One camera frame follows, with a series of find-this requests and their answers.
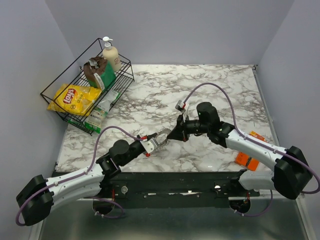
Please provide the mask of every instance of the metal floor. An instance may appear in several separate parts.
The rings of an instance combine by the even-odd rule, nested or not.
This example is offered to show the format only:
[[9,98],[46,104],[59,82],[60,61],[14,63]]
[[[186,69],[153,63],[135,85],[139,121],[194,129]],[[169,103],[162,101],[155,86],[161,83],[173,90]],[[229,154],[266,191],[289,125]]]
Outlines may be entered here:
[[[255,199],[249,213],[268,199]],[[62,206],[45,220],[41,240],[307,240],[296,201],[274,199],[260,217],[227,208],[127,209],[121,219],[94,216],[92,200]]]

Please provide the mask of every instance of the cable clip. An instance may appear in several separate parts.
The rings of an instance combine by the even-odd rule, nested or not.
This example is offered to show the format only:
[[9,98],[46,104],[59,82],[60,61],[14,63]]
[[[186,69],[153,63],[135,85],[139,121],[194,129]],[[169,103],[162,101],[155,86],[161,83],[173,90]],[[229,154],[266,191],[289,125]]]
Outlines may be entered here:
[[182,100],[179,100],[174,108],[182,112],[185,109],[185,106],[186,104]]

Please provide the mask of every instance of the yellow chip bag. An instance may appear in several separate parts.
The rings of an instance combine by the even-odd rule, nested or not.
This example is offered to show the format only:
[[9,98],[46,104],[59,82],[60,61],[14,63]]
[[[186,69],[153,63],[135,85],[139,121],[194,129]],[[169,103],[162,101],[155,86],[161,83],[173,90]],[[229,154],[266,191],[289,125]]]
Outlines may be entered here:
[[87,112],[87,110],[91,104],[97,100],[101,89],[92,86],[67,86],[68,84],[64,83],[53,97],[53,99],[55,99],[58,96],[55,102],[60,107],[51,101],[47,109],[56,112],[68,112],[80,116],[86,114],[86,116],[89,116],[90,113]]

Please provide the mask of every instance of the gray wall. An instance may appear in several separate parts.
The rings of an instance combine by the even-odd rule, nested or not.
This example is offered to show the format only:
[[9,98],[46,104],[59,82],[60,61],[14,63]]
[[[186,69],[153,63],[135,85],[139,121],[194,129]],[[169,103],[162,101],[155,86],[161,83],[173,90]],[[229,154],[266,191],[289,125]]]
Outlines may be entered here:
[[108,35],[135,64],[257,64],[293,0],[45,0],[77,56]]
[[16,196],[50,175],[65,129],[40,92],[74,57],[43,0],[2,1],[0,29],[0,239],[26,240]]
[[[295,0],[259,63],[258,76],[281,145],[301,148],[320,175],[319,10],[319,0]],[[316,187],[313,181],[307,189]],[[320,194],[306,200],[320,239]]]

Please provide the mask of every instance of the white pump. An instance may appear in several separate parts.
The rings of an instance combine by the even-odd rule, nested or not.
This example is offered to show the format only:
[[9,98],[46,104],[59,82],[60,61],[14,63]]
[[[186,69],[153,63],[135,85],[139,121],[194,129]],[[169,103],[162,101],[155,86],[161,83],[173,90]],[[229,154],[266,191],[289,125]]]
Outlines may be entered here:
[[111,43],[109,41],[113,41],[113,39],[109,38],[108,36],[105,36],[102,40],[105,42],[104,46],[107,50],[112,49]]

